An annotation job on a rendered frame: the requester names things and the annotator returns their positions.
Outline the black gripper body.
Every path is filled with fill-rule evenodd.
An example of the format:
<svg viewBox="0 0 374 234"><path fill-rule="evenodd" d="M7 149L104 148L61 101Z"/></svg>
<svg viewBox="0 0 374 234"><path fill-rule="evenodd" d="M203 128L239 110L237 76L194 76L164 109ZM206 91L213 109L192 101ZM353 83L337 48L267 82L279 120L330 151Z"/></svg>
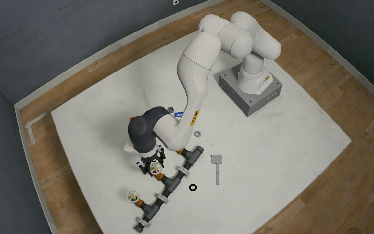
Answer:
<svg viewBox="0 0 374 234"><path fill-rule="evenodd" d="M147 158L141 157L141 160L143 160L143 163L148 163L150 161L153 161L157 157L157 154L158 154L158 150L151 157L147 157Z"/></svg>

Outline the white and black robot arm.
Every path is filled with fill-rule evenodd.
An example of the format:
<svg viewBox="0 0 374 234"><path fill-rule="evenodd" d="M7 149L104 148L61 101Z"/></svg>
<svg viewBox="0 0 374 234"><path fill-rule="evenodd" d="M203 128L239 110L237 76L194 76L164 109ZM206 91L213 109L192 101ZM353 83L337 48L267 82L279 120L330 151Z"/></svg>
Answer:
<svg viewBox="0 0 374 234"><path fill-rule="evenodd" d="M156 137L170 151L186 147L207 97L208 76L220 50L235 59L243 59L237 79L237 86L243 92L260 95L272 83L264 58L278 58L281 44L251 15L238 11L227 21L209 14L201 19L197 32L177 65L177 75L187 97L180 121L162 106L134 117L129 122L125 153L151 157L160 148Z"/></svg>

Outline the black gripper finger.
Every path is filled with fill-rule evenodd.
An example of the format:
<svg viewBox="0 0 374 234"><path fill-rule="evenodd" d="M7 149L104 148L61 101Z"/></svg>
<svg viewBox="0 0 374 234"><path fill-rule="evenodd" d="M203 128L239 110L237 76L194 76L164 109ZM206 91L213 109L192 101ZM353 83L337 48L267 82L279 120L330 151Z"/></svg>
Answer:
<svg viewBox="0 0 374 234"><path fill-rule="evenodd" d="M160 145L160 148L159 149L157 148L157 150L160 153L160 157L157 156L155 159L158 160L158 162L161 164L162 168L164 168L164 165L163 165L163 163L164 163L163 159L165 159L164 148Z"/></svg>
<svg viewBox="0 0 374 234"><path fill-rule="evenodd" d="M139 166L139 168L141 169L141 171L144 173L144 174L149 174L151 177L153 176L151 171L150 171L150 165L151 165L151 161L148 162L148 163L145 163L144 164L144 167L143 167L143 161L141 160L141 162L137 162L136 163L137 166Z"/></svg>

